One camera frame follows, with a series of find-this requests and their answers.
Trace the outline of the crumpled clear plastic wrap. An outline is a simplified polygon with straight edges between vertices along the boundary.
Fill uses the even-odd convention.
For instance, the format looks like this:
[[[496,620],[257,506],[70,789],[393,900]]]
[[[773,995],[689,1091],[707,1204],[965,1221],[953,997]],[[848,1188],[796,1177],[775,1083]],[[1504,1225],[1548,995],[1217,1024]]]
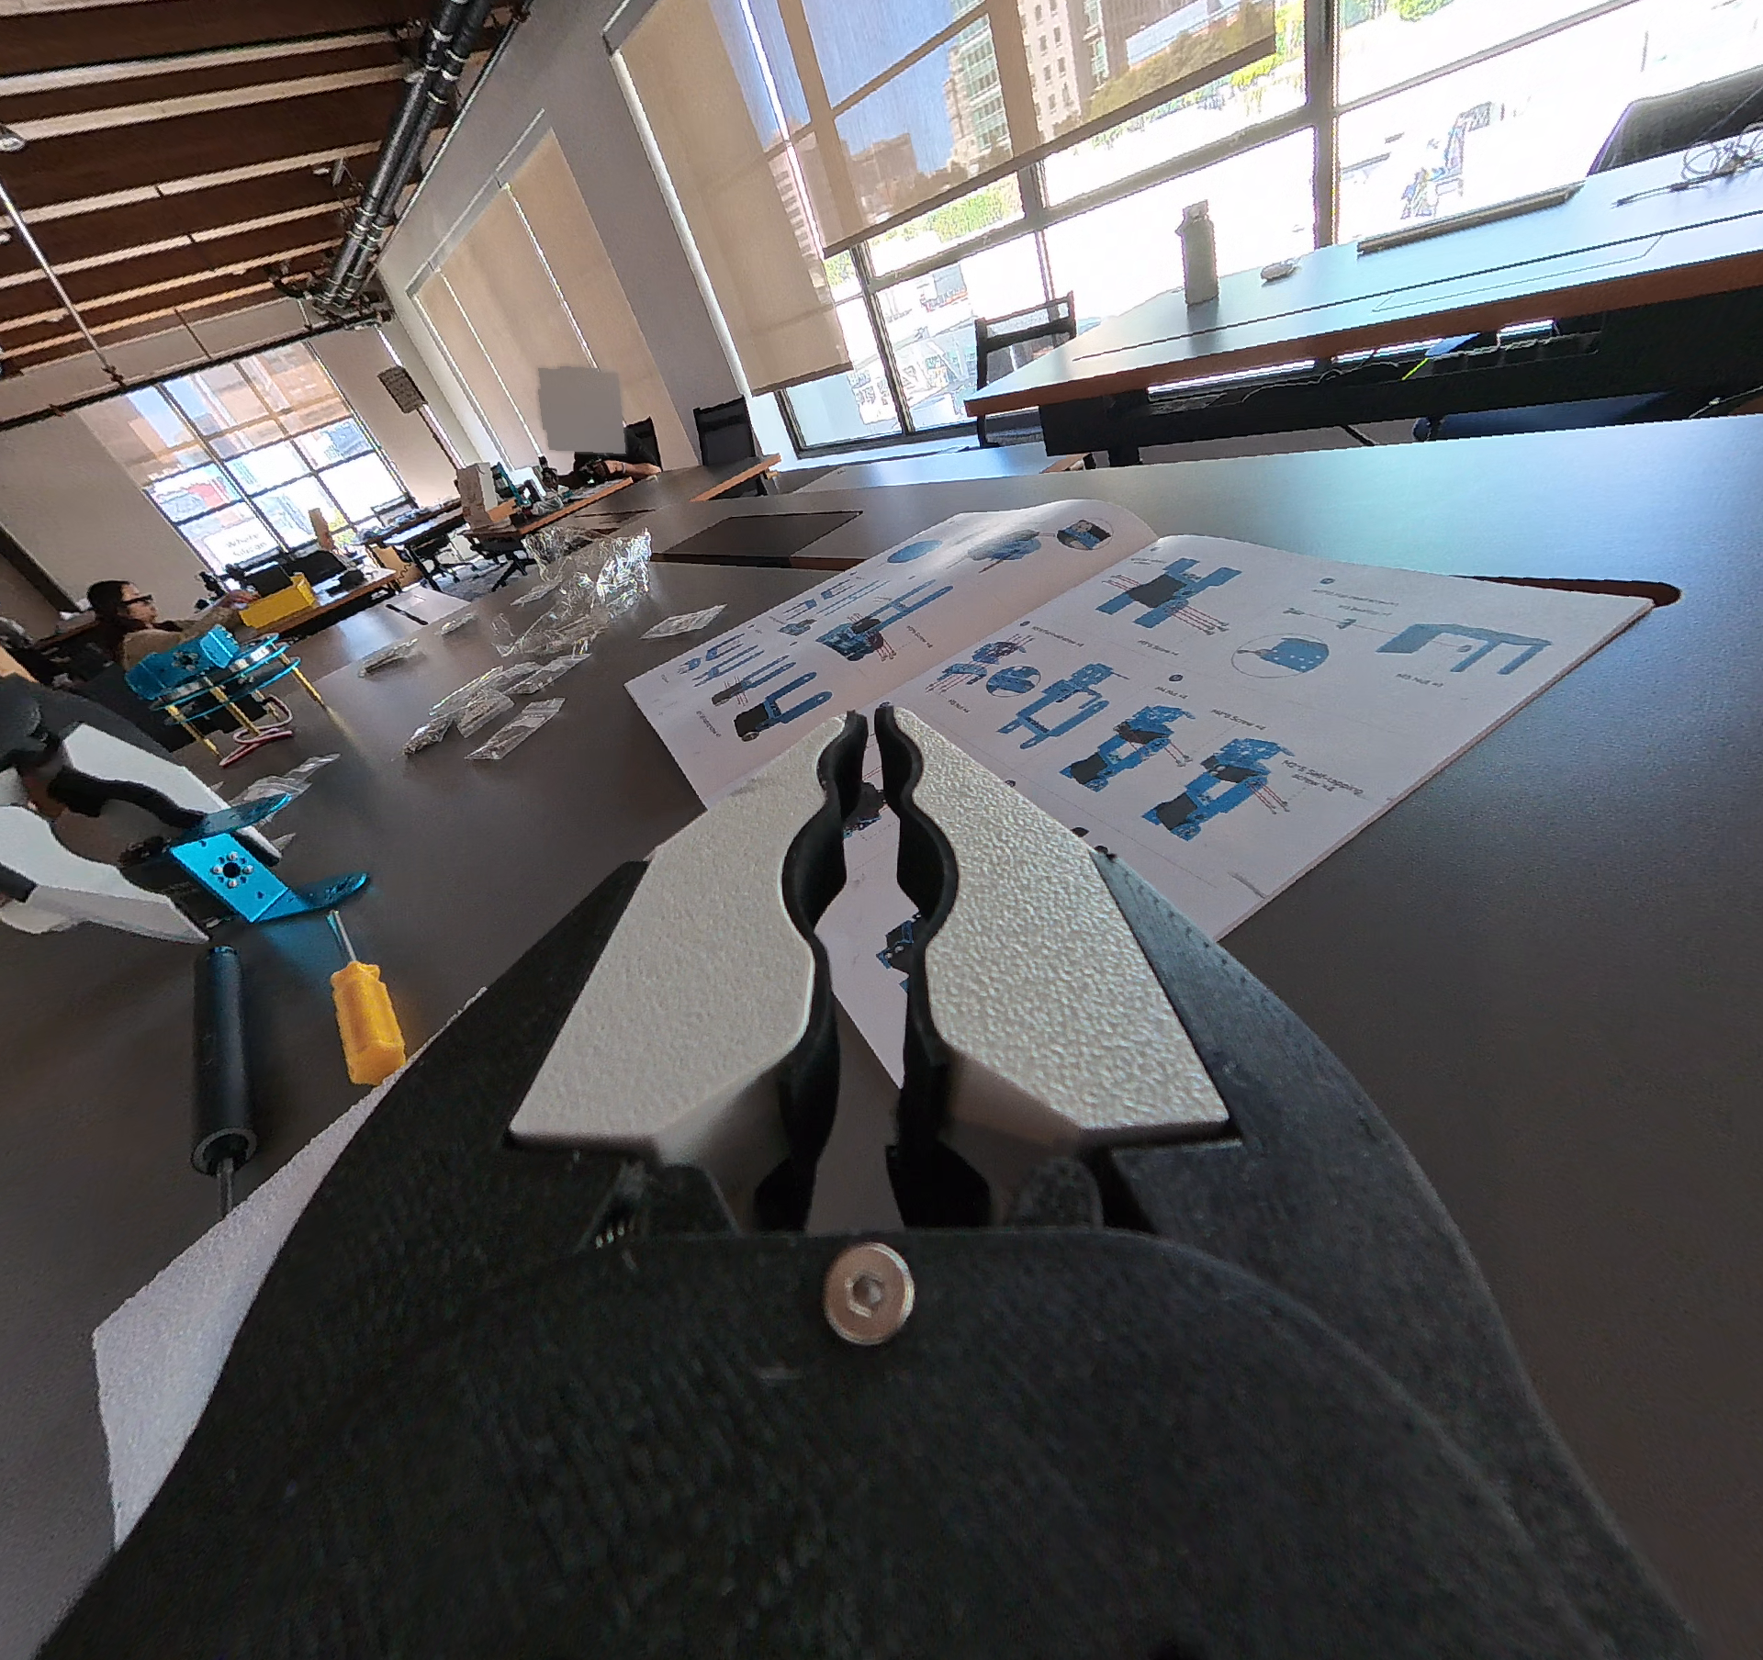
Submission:
[[[540,567],[534,590],[513,607],[536,605],[542,613],[525,632],[504,615],[489,622],[489,641],[498,659],[561,659],[582,655],[622,613],[649,595],[649,532],[617,532],[565,550]]]

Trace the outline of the large side window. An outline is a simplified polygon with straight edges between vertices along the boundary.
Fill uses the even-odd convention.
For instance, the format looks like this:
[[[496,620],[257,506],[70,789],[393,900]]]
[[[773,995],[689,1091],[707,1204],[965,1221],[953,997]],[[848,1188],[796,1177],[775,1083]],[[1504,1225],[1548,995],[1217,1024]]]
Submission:
[[[760,136],[848,148],[825,261],[848,372],[773,393],[800,456],[928,439],[974,324],[1095,326],[1219,272],[1577,179],[1628,102],[1758,66],[1758,0],[729,0]]]

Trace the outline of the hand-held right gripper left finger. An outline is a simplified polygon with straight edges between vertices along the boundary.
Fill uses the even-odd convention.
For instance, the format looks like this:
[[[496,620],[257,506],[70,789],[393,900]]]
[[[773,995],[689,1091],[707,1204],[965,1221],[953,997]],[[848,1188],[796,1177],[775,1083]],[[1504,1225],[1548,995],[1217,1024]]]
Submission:
[[[837,1104],[816,924],[846,880],[865,722],[825,720],[649,856],[510,1121],[707,1173],[810,1173]]]

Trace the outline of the zip bag of small nuts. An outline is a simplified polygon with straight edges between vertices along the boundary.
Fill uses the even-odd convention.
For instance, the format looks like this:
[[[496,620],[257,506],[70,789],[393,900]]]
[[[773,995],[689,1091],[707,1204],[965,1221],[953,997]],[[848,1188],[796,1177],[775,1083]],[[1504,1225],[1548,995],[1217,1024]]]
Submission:
[[[563,703],[559,699],[544,699],[529,703],[515,718],[500,726],[490,737],[485,739],[481,747],[475,747],[466,756],[469,764],[498,764],[515,752],[517,747],[523,747],[531,741],[542,727],[552,724],[552,720],[561,710]]]

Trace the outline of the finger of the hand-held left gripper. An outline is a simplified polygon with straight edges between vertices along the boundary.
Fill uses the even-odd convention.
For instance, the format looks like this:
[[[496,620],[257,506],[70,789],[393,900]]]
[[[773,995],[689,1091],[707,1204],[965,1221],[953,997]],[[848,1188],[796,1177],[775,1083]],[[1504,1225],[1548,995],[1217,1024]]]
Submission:
[[[163,760],[160,750],[137,747],[83,722],[62,726],[54,739],[56,804],[89,817],[125,806],[152,817],[173,842],[211,833],[230,835],[263,863],[278,863],[276,850],[263,835],[234,821],[206,783]]]
[[[28,808],[1,810],[1,888],[16,928],[100,922],[173,944],[206,942],[206,932],[169,900],[135,886],[106,863],[74,856]]]

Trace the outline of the dark grey desk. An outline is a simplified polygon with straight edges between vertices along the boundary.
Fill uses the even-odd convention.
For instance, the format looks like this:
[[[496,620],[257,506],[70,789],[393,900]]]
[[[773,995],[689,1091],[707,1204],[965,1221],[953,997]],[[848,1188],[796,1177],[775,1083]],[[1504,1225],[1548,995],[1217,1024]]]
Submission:
[[[1709,1655],[1758,1657],[1758,418],[917,486],[1158,534],[1680,592],[1238,926],[1481,1261]],[[3,1657],[110,1542],[91,1332],[213,1221],[185,945],[3,932]]]

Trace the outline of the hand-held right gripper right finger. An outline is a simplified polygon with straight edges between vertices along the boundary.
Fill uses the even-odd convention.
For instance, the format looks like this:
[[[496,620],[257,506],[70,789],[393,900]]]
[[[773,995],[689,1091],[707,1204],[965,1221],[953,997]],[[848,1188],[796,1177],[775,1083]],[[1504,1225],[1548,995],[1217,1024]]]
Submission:
[[[1053,1150],[1229,1123],[1085,844],[907,710],[873,718],[919,911],[902,1150],[953,1125]]]

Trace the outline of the black ceiling pipes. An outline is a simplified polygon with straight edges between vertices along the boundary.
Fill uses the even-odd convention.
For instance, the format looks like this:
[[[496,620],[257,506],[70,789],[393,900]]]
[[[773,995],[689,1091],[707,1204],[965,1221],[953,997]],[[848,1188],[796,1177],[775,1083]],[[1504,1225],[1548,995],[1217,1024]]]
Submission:
[[[437,0],[420,39],[420,56],[391,129],[372,165],[366,190],[347,224],[343,244],[311,307],[341,314],[360,297],[372,263],[393,224],[393,207],[416,173],[420,150],[456,92],[469,49],[492,0]]]

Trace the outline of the beige roller blind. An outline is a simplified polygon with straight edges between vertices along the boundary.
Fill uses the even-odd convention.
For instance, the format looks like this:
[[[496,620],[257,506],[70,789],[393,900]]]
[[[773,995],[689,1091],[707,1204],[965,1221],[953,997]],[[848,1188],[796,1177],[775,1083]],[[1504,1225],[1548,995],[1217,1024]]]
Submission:
[[[542,456],[538,372],[571,366],[613,372],[624,420],[649,420],[661,458],[693,464],[693,442],[542,119],[519,136],[408,293],[512,465]]]
[[[605,31],[754,393],[848,370],[819,91],[802,89],[785,18],[777,0],[628,0]]]

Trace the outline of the blue bracket with black servo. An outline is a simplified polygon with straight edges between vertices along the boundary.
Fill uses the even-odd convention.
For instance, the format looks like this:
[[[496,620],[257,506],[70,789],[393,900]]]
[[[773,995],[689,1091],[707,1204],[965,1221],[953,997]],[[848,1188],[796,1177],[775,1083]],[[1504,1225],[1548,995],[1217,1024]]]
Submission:
[[[274,922],[330,913],[368,884],[364,873],[349,873],[286,886],[240,835],[152,836],[125,850],[118,869],[135,886],[169,900],[202,930],[230,919]]]

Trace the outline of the yellow-handled screwdriver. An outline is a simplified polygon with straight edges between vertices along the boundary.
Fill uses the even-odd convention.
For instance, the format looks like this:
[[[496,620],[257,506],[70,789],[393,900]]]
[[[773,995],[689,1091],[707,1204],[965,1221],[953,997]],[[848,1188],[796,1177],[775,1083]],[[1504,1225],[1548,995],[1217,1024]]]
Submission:
[[[339,915],[330,911],[324,921],[343,961],[330,989],[347,1077],[355,1085],[380,1085],[406,1062],[391,999],[378,966],[357,959]]]

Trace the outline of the wood-edged office desk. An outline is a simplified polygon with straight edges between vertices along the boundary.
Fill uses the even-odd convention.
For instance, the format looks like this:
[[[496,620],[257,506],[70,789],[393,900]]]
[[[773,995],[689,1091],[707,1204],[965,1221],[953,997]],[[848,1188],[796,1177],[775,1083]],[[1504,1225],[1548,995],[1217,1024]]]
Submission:
[[[599,515],[628,517],[687,504],[708,504],[720,498],[764,496],[766,481],[779,462],[781,458],[772,454],[720,465],[666,469],[651,479],[619,485],[617,490],[598,498],[588,509]]]
[[[1655,393],[1758,385],[1760,173],[1682,186],[1682,158],[1582,180],[1552,207],[1280,282],[1158,295],[978,391],[1035,410],[1053,456],[1106,454]]]

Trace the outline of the black electric screwdriver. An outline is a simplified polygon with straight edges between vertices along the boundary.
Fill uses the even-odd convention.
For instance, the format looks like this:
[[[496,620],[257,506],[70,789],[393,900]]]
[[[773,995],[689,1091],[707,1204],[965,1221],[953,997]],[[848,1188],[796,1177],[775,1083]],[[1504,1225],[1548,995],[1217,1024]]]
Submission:
[[[188,1163],[213,1183],[221,1217],[230,1213],[234,1171],[255,1152],[242,993],[236,951],[207,945],[192,972]]]

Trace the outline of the black office chair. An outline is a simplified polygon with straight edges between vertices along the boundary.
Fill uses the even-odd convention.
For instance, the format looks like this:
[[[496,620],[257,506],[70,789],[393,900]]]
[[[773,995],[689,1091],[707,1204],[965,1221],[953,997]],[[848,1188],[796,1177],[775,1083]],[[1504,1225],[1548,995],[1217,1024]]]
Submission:
[[[974,318],[976,389],[990,387],[1074,337],[1072,295],[1060,295],[993,320]]]
[[[699,462],[705,469],[760,458],[751,423],[751,410],[743,397],[712,408],[693,410],[693,427]],[[724,496],[764,496],[768,479],[768,469],[758,469],[756,475],[749,475],[741,483],[722,483],[714,490],[707,490],[695,502],[701,504]]]

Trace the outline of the illustrated instruction booklet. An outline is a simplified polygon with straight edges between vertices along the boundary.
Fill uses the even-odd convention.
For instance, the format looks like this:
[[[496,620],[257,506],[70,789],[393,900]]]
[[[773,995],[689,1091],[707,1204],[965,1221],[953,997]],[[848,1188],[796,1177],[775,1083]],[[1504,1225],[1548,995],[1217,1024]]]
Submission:
[[[1219,940],[1645,613],[1066,502],[915,532],[626,693],[705,804],[892,703]]]

